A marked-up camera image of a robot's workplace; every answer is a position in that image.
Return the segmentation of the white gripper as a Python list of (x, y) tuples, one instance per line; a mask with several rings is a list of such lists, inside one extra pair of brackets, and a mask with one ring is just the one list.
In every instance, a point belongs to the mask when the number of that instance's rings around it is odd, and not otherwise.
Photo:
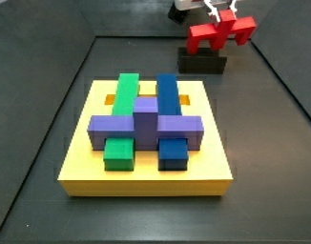
[(174, 23), (181, 24), (190, 10), (205, 8), (208, 16), (218, 22), (220, 17), (216, 7), (220, 4), (225, 4), (226, 9), (233, 13), (237, 12), (237, 0), (173, 0), (166, 16)]

